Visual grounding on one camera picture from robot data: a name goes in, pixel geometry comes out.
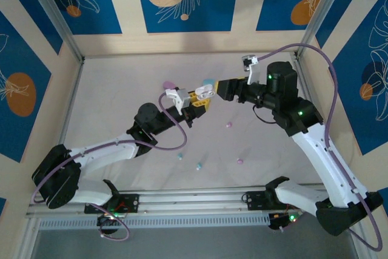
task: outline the cable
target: cable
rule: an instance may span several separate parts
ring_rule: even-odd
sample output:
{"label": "cable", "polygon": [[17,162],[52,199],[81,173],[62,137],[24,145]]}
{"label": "cable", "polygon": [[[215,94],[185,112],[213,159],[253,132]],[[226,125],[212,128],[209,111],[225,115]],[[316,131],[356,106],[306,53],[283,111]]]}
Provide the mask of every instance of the cable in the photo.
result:
{"label": "cable", "polygon": [[260,116],[258,116],[257,113],[255,112],[255,108],[258,109],[258,107],[257,107],[256,104],[252,107],[252,110],[253,110],[255,116],[256,116],[258,119],[260,119],[262,122],[264,122],[264,123],[266,123],[266,124],[276,124],[276,121],[266,121],[266,120],[262,119]]}
{"label": "cable", "polygon": [[242,201],[242,203],[248,203],[248,200],[244,200],[244,197],[246,197],[246,196],[247,196],[246,193],[244,193],[244,194],[241,196],[241,201]]}
{"label": "cable", "polygon": [[106,209],[104,209],[103,207],[101,206],[98,206],[97,204],[94,204],[94,203],[91,203],[90,204],[91,206],[94,206],[95,208],[99,209],[101,212],[104,212],[104,213],[107,213],[109,214],[115,221],[118,221],[120,224],[122,224],[122,226],[125,228],[125,230],[127,231],[127,235],[124,237],[124,238],[112,238],[112,237],[109,237],[107,236],[106,234],[104,234],[104,232],[102,231],[102,226],[104,225],[103,223],[100,225],[99,227],[99,233],[101,234],[101,237],[102,238],[105,238],[105,239],[108,239],[108,240],[111,240],[111,241],[116,241],[116,242],[122,242],[122,241],[125,241],[126,239],[129,238],[129,235],[130,235],[130,231],[129,231],[129,228],[128,226],[125,224],[125,222],[123,222],[122,220],[120,220],[116,215],[112,214],[111,212],[107,211]]}
{"label": "cable", "polygon": [[[336,101],[337,101],[337,95],[338,95],[338,80],[337,80],[337,75],[336,75],[336,72],[335,72],[335,68],[334,68],[334,65],[333,63],[331,62],[330,58],[322,51],[320,50],[319,48],[317,47],[314,47],[313,45],[309,45],[309,44],[303,44],[303,43],[295,43],[295,44],[289,44],[289,45],[285,45],[284,47],[281,47],[269,54],[266,54],[262,57],[259,57],[258,58],[258,61],[261,61],[261,60],[264,60],[266,58],[269,58],[279,52],[282,52],[286,49],[289,49],[289,48],[292,48],[292,47],[306,47],[306,48],[309,48],[309,49],[312,49],[316,52],[318,52],[324,59],[325,61],[328,63],[329,65],[329,69],[330,69],[330,72],[332,74],[332,78],[333,78],[333,82],[334,82],[334,95],[333,95],[333,101],[332,101],[332,105],[330,107],[330,112],[329,112],[329,116],[327,117],[327,122],[326,122],[326,127],[325,127],[325,132],[324,132],[324,140],[325,140],[325,145],[327,147],[327,149],[329,150],[329,153],[330,153],[330,156],[333,158],[335,164],[338,166],[338,168],[340,169],[340,171],[342,172],[342,174],[345,176],[345,179],[347,180],[347,182],[349,183],[349,185],[351,186],[352,190],[356,190],[357,187],[356,185],[354,184],[353,182],[353,179],[349,176],[349,174],[346,172],[344,166],[341,164],[341,162],[339,161],[338,157],[335,155],[335,153],[333,151],[330,150],[330,143],[329,143],[329,132],[330,132],[330,125],[332,123],[332,118],[333,118],[333,114],[334,114],[334,108],[335,108],[335,104],[336,104]],[[380,230],[378,229],[378,226],[377,226],[377,223],[376,223],[376,220],[374,218],[374,216],[372,215],[372,212],[370,211],[369,209],[369,206],[366,204],[364,198],[357,192],[355,194],[357,196],[357,199],[360,200],[361,204],[363,205],[363,207],[365,208],[365,211],[366,213],[368,214],[368,217],[370,219],[370,222],[372,223],[372,226],[375,230],[375,233],[376,233],[376,236],[377,236],[377,241],[378,241],[378,244],[377,244],[377,247],[373,247],[371,246],[367,241],[365,241],[363,238],[361,238],[358,234],[356,234],[353,230],[350,230],[349,231],[357,238],[359,239],[363,244],[365,244],[369,249],[375,251],[375,252],[379,252],[382,250],[383,248],[383,239],[381,238],[381,234],[380,234]]]}
{"label": "cable", "polygon": [[284,214],[286,214],[289,211],[290,205],[287,204],[286,210],[284,211]]}
{"label": "cable", "polygon": [[[143,141],[137,141],[137,140],[121,140],[121,141],[118,141],[118,144],[126,144],[126,143],[136,143],[136,144],[142,144],[142,145],[145,145],[147,147],[151,147],[151,148],[154,148],[154,149],[158,149],[158,150],[165,150],[165,151],[173,151],[173,150],[179,150],[181,148],[183,148],[186,143],[187,143],[187,135],[184,131],[184,129],[181,127],[181,125],[179,124],[179,122],[177,122],[172,116],[171,114],[168,113],[168,111],[166,111],[166,109],[163,107],[162,105],[162,98],[166,95],[166,93],[162,93],[162,95],[159,97],[159,106],[161,108],[161,110],[163,111],[163,113],[174,123],[174,125],[177,126],[177,128],[182,132],[183,134],[183,138],[184,138],[184,141],[183,143],[178,146],[178,147],[173,147],[173,148],[163,148],[163,147],[158,147],[158,146],[154,146],[154,145],[151,145],[149,143],[146,143],[146,142],[143,142]],[[81,155],[86,155],[86,154],[89,154],[89,153],[92,153],[94,151],[97,151],[99,149],[103,149],[103,148],[106,148],[106,147],[110,147],[110,146],[113,146],[113,145],[116,145],[116,141],[115,142],[110,142],[110,143],[106,143],[106,144],[102,144],[102,145],[99,145],[99,146],[96,146],[96,147],[93,147],[91,149],[87,149],[84,153],[78,153],[68,159],[66,159],[65,161],[63,161],[61,164],[59,164],[58,166],[56,166],[53,170],[51,170],[43,179],[42,181],[37,185],[36,189],[34,190],[34,192],[32,193],[32,197],[31,197],[31,204],[38,204],[38,203],[43,203],[44,200],[42,201],[36,201],[35,200],[35,197],[37,196],[39,190],[42,188],[42,186],[51,178],[51,176],[54,175],[55,172],[57,172],[59,169],[62,169],[67,163],[79,158]],[[114,241],[124,241],[126,239],[128,239],[129,237],[129,228],[115,215],[111,214],[108,210],[104,209],[103,207],[101,206],[97,206],[93,203],[91,203],[92,206],[94,206],[95,208],[101,210],[102,212],[104,213],[107,213],[109,215],[111,215],[113,217],[114,220],[118,221],[119,223],[121,223],[125,229],[127,230],[127,236],[125,238],[110,238],[110,237],[106,237],[103,233],[102,233],[102,229],[100,227],[100,232],[101,232],[101,235],[104,236],[104,238],[107,238],[109,240],[114,240]]]}

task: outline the white backdrop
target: white backdrop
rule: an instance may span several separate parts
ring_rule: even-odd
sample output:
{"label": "white backdrop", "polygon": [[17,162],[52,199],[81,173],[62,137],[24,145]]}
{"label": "white backdrop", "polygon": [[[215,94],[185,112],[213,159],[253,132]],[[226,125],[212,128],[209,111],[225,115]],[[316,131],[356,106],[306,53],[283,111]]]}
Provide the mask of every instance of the white backdrop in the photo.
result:
{"label": "white backdrop", "polygon": [[[193,90],[204,79],[244,76],[241,56],[245,53],[200,55],[144,55],[88,59],[76,96],[65,146],[81,147],[114,138],[133,124],[139,106],[157,104],[164,81]],[[281,53],[263,62],[291,61]],[[164,100],[166,107],[171,101]],[[272,120],[269,110],[258,113]],[[110,179],[119,190],[179,189],[263,185],[285,175],[298,183],[320,179],[305,154],[276,125],[259,121],[251,104],[223,101],[216,96],[209,111],[194,120],[187,131],[188,143],[179,160],[176,152],[151,150],[133,160],[118,162],[93,173],[94,179]],[[182,142],[176,128],[158,135],[159,146]],[[237,159],[244,160],[242,165]],[[201,170],[196,165],[202,164]]]}

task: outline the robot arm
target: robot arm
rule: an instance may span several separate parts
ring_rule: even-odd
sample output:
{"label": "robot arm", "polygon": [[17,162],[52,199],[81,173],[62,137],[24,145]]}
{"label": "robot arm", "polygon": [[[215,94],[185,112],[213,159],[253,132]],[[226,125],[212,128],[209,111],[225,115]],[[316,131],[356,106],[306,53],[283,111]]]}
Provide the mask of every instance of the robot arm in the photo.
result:
{"label": "robot arm", "polygon": [[[167,113],[178,123],[185,121],[189,127],[209,107],[209,99],[200,100],[195,92],[188,93],[176,88],[168,90],[167,96],[175,103],[175,106],[166,110]],[[77,149],[66,149],[63,144],[55,146],[35,170],[32,180],[38,186],[55,167],[70,159],[71,162],[52,175],[39,190],[48,208],[56,209],[67,203],[108,204],[116,207],[122,197],[114,185],[109,180],[94,181],[86,176],[101,167],[147,153],[151,147],[143,143],[156,146],[158,142],[154,136],[174,125],[154,104],[143,104],[135,116],[133,126],[115,139]]]}
{"label": "robot arm", "polygon": [[[289,62],[274,62],[267,68],[267,84],[252,82],[258,65],[254,56],[243,58],[244,67],[250,76],[244,79],[219,81],[217,94],[231,101],[235,96],[239,103],[250,102],[257,107],[272,111],[275,122],[307,155],[321,178],[326,192],[308,189],[281,177],[266,188],[276,203],[291,204],[317,217],[322,227],[332,235],[344,230],[366,216],[356,193],[359,193],[370,210],[382,205],[377,192],[368,192],[349,169],[332,140],[329,149],[325,144],[325,125],[316,107],[308,100],[298,97],[297,74]],[[343,172],[329,151],[338,158],[346,173],[353,179],[356,189],[347,182]]]}

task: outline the gray floor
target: gray floor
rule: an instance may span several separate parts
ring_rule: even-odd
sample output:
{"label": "gray floor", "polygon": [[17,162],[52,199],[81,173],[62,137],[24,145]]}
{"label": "gray floor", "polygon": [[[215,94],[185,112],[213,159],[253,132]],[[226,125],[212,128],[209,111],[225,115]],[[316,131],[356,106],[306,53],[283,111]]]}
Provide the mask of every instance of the gray floor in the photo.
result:
{"label": "gray floor", "polygon": [[332,237],[303,215],[284,233],[268,227],[136,229],[129,241],[111,242],[97,230],[41,231],[34,259],[243,259],[358,258],[350,235]]}

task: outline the pink ball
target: pink ball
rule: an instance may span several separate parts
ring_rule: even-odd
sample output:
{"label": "pink ball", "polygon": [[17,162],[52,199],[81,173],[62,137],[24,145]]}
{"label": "pink ball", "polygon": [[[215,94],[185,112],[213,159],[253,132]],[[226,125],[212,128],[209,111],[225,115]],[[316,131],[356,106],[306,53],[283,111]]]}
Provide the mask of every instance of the pink ball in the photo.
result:
{"label": "pink ball", "polygon": [[163,82],[163,88],[165,89],[174,89],[176,86],[171,81],[164,81]]}

